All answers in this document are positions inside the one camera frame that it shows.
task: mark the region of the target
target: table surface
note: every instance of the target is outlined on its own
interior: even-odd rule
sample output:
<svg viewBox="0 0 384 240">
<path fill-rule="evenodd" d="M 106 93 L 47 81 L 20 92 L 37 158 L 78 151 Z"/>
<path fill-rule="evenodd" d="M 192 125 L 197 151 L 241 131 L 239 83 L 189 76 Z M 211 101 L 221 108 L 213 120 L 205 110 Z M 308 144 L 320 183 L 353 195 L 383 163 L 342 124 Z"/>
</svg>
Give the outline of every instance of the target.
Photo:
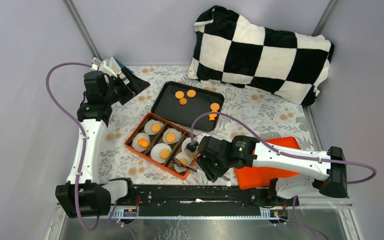
<svg viewBox="0 0 384 240">
<path fill-rule="evenodd" d="M 102 183 L 107 183 L 114 178 L 128 177 L 135 184 L 220 184 L 212 183 L 204 176 L 194 172 L 191 172 L 186 180 L 180 180 L 126 148 L 126 139 L 143 117 L 151 111 L 161 88 L 168 81 L 221 93 L 225 98 L 221 112 L 241 120 L 263 139 L 293 136 L 301 149 L 313 150 L 309 123 L 305 119 L 301 105 L 296 105 L 266 91 L 237 88 L 230 84 L 202 84 L 197 80 L 188 79 L 188 66 L 132 66 L 130 69 L 136 76 L 148 81 L 151 86 L 125 105 L 116 103 L 112 106 L 113 112 L 99 155 L 98 172 Z M 210 134 L 227 141 L 231 141 L 236 135 L 251 136 L 246 129 L 226 117 L 220 117 L 217 126 Z M 233 185 L 238 184 L 233 169 L 230 169 L 225 175 L 231 179 Z"/>
</svg>

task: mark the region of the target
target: black baking tray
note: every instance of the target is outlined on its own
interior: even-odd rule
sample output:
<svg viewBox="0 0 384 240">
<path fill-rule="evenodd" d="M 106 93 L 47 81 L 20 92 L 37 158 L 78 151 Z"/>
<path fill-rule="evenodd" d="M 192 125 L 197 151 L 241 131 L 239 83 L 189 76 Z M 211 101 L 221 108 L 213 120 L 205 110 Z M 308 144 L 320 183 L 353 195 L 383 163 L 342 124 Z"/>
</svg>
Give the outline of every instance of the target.
<svg viewBox="0 0 384 240">
<path fill-rule="evenodd" d="M 187 91 L 191 89 L 196 92 L 196 96 L 193 98 L 186 96 Z M 177 91 L 184 92 L 184 96 L 187 99 L 185 105 L 180 105 L 179 100 L 175 97 Z M 199 115 L 211 112 L 211 103 L 218 103 L 220 105 L 218 111 L 220 112 L 224 102 L 225 97 L 220 93 L 175 81 L 168 81 L 162 86 L 151 108 L 151 113 L 168 121 L 190 127 Z M 218 121 L 219 116 L 215 118 L 215 121 L 210 121 L 208 116 L 204 116 L 198 120 L 194 128 L 209 132 L 216 128 Z"/>
</svg>

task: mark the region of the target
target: white wall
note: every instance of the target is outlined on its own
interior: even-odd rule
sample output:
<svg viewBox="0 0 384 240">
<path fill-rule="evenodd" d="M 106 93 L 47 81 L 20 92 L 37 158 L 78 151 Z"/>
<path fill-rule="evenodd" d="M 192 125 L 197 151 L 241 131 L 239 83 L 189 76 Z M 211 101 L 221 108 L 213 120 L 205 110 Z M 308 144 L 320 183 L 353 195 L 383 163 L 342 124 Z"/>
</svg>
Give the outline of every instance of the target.
<svg viewBox="0 0 384 240">
<path fill-rule="evenodd" d="M 103 58 L 125 64 L 189 65 L 193 24 L 214 5 L 252 24 L 311 35 L 329 0 L 74 0 Z"/>
<path fill-rule="evenodd" d="M 45 236 L 78 132 L 48 97 L 45 77 L 56 64 L 90 59 L 62 1 L 0 0 L 0 240 Z M 72 113 L 87 70 L 68 66 L 52 76 Z"/>
<path fill-rule="evenodd" d="M 340 1 L 322 34 L 336 49 L 315 114 L 326 147 L 378 170 L 348 190 L 364 240 L 384 239 L 384 1 Z M 347 170 L 350 180 L 369 175 Z"/>
</svg>

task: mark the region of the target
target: orange cutting board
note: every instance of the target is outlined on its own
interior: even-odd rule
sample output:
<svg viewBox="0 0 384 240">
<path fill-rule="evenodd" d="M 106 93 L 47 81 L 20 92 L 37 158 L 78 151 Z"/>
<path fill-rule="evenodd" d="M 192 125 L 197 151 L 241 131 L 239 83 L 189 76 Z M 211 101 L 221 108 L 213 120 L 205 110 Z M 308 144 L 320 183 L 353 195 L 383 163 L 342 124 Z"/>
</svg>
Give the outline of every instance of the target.
<svg viewBox="0 0 384 240">
<path fill-rule="evenodd" d="M 297 140 L 293 136 L 270 139 L 266 142 L 282 147 L 300 149 Z M 271 179 L 289 178 L 299 174 L 294 171 L 265 166 L 244 167 L 241 169 L 235 169 L 234 172 L 236 173 L 237 183 L 240 189 L 265 187 L 269 185 Z"/>
</svg>

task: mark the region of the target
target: black and white pillow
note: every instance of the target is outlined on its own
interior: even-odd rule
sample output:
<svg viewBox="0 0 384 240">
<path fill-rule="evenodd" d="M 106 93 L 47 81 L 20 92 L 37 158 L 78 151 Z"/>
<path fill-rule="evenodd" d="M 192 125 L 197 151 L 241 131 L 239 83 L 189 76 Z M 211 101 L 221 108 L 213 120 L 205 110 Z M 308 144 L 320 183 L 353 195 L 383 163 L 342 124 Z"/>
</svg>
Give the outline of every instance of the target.
<svg viewBox="0 0 384 240">
<path fill-rule="evenodd" d="M 190 79 L 262 89 L 307 106 L 328 77 L 334 45 L 322 35 L 257 26 L 221 6 L 203 12 L 193 27 Z"/>
</svg>

